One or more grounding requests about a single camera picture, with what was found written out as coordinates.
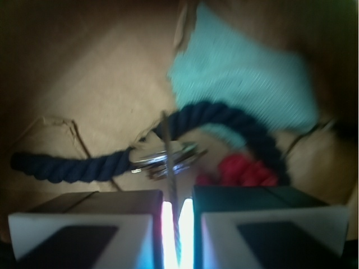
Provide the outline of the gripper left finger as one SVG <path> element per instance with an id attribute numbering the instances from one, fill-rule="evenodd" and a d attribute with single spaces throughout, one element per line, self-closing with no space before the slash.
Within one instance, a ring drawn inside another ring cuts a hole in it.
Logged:
<path id="1" fill-rule="evenodd" d="M 77 192 L 8 217 L 17 268 L 163 268 L 160 190 Z"/>

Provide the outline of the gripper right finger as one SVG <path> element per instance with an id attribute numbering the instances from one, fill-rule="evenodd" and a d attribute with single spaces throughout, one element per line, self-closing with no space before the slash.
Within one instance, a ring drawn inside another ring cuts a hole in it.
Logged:
<path id="1" fill-rule="evenodd" d="M 348 208 L 292 187 L 196 186 L 195 268 L 348 268 Z"/>

